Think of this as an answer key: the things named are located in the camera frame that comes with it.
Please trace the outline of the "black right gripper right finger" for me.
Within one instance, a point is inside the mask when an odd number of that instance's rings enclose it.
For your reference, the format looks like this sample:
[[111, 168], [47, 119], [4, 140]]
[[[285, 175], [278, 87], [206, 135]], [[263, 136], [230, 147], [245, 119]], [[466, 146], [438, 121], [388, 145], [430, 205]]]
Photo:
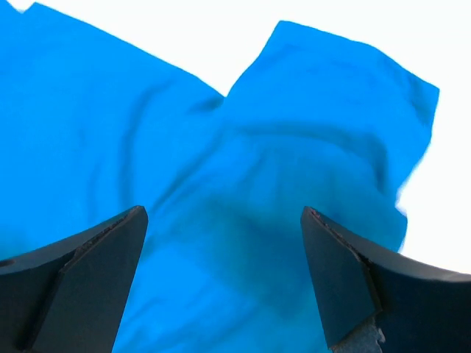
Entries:
[[331, 352], [470, 351], [470, 275], [392, 252], [310, 207], [301, 225]]

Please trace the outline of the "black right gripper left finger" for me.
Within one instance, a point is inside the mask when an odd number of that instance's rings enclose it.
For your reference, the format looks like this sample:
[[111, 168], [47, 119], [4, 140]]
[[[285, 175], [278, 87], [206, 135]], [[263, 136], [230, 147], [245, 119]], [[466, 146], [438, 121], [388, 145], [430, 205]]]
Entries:
[[141, 256], [142, 206], [1, 261], [1, 352], [108, 353]]

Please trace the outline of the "blue t-shirt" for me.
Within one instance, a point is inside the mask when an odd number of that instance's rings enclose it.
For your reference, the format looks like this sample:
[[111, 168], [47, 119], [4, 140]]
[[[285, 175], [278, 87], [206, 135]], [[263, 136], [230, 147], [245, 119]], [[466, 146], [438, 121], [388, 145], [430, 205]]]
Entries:
[[281, 21], [223, 96], [87, 23], [1, 3], [1, 256], [141, 205], [116, 352], [325, 352], [300, 217], [397, 251], [439, 89]]

